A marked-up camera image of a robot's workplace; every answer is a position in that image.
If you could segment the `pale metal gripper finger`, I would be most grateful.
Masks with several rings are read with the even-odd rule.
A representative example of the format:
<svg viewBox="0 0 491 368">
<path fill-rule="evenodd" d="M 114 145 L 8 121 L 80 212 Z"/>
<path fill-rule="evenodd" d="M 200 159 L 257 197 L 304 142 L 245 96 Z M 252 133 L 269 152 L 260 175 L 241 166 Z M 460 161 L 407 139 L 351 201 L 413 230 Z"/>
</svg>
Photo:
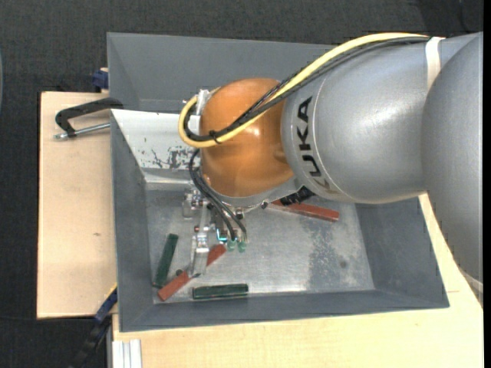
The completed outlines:
<svg viewBox="0 0 491 368">
<path fill-rule="evenodd" d="M 198 189 L 188 189 L 184 192 L 182 215 L 192 218 L 203 207 L 203 195 Z"/>
<path fill-rule="evenodd" d="M 209 256 L 209 226 L 200 226 L 198 232 L 192 237 L 191 262 L 189 272 L 191 275 L 201 275 L 206 272 Z"/>
</svg>

